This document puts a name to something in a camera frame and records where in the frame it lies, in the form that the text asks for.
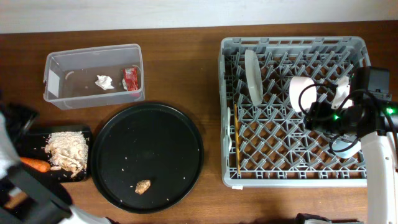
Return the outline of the small white cup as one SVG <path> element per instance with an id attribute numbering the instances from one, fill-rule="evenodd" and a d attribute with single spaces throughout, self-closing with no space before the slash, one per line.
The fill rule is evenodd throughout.
<path id="1" fill-rule="evenodd" d="M 342 104 L 343 104 L 344 99 L 343 98 L 335 98 L 332 102 L 332 107 L 334 109 L 338 109 Z M 348 108 L 350 106 L 353 105 L 353 101 L 352 100 L 347 100 L 344 105 L 343 108 Z"/>

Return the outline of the blue plastic cup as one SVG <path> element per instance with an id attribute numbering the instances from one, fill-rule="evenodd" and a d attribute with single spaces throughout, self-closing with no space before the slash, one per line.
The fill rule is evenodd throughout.
<path id="1" fill-rule="evenodd" d="M 353 144 L 355 139 L 355 136 L 347 138 L 337 138 L 332 142 L 332 153 L 343 159 L 349 159 L 350 157 L 353 157 L 357 152 L 361 150 L 360 141 L 357 141 L 355 144 Z"/>

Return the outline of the pink shallow bowl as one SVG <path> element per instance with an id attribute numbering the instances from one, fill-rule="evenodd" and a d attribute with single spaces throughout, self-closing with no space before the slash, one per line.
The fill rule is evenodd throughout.
<path id="1" fill-rule="evenodd" d="M 315 82 L 311 78 L 307 77 L 293 77 L 289 85 L 289 99 L 290 104 L 295 112 L 301 113 L 302 110 L 299 107 L 299 95 L 304 88 Z M 315 86 L 307 89 L 301 98 L 302 108 L 307 110 L 311 107 L 312 103 L 317 100 L 317 89 Z"/>

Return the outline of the grey plate with rice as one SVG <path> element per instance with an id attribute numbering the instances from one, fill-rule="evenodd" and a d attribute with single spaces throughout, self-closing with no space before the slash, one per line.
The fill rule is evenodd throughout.
<path id="1" fill-rule="evenodd" d="M 254 106 L 259 106 L 263 101 L 263 85 L 261 68 L 255 51 L 249 49 L 245 50 L 244 63 L 251 101 Z"/>

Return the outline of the white plastic fork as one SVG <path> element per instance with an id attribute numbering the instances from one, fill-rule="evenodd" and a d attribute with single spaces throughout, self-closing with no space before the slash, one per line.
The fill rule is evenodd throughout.
<path id="1" fill-rule="evenodd" d="M 231 139 L 231 108 L 227 107 L 227 128 L 226 133 L 228 137 L 228 152 L 232 149 L 232 139 Z"/>

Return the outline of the round black serving tray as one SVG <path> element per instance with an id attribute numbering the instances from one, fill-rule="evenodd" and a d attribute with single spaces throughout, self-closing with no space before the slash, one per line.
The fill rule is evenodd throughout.
<path id="1" fill-rule="evenodd" d="M 102 196 L 132 213 L 165 210 L 194 188 L 205 160 L 195 123 L 161 103 L 139 103 L 114 115 L 90 150 L 90 172 Z M 150 180 L 139 195 L 136 184 Z"/>

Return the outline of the brown walnut shell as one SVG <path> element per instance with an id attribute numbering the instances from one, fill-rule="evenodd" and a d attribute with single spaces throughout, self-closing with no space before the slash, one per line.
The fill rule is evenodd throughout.
<path id="1" fill-rule="evenodd" d="M 139 181 L 136 184 L 136 189 L 135 189 L 135 193 L 142 195 L 143 193 L 145 193 L 151 186 L 151 181 L 150 180 L 142 180 Z"/>

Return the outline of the red snack wrapper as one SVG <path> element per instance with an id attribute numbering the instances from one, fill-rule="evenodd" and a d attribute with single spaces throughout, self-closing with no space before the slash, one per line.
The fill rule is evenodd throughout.
<path id="1" fill-rule="evenodd" d="M 122 84 L 126 91 L 136 91 L 139 89 L 136 67 L 125 68 L 123 70 Z"/>

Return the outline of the white tissue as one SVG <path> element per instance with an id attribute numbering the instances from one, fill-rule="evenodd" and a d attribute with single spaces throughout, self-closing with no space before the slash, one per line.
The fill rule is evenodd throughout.
<path id="1" fill-rule="evenodd" d="M 112 86 L 112 78 L 106 75 L 98 75 L 97 81 L 95 84 L 99 86 L 103 90 L 112 90 L 114 87 Z"/>

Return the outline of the orange carrot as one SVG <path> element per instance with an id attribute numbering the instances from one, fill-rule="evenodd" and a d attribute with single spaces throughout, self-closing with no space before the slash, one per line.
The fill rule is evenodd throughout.
<path id="1" fill-rule="evenodd" d="M 41 161 L 38 159 L 32 159 L 28 157 L 20 157 L 20 160 L 25 164 L 30 166 L 31 168 L 39 171 L 39 172 L 48 172 L 51 168 L 51 165 L 46 161 Z"/>

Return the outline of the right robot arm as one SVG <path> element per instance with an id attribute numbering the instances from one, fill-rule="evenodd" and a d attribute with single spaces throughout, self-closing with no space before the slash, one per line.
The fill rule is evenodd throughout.
<path id="1" fill-rule="evenodd" d="M 397 223 L 397 103 L 378 96 L 389 90 L 389 71 L 372 66 L 351 76 L 349 93 L 337 108 L 313 102 L 302 108 L 305 127 L 350 134 L 361 145 L 368 188 L 368 223 Z"/>

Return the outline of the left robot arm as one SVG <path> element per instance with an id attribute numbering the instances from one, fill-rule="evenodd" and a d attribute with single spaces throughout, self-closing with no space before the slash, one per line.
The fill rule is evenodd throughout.
<path id="1" fill-rule="evenodd" d="M 1 223 L 112 224 L 74 206 L 60 183 L 21 161 L 14 144 L 37 115 L 26 106 L 1 102 Z"/>

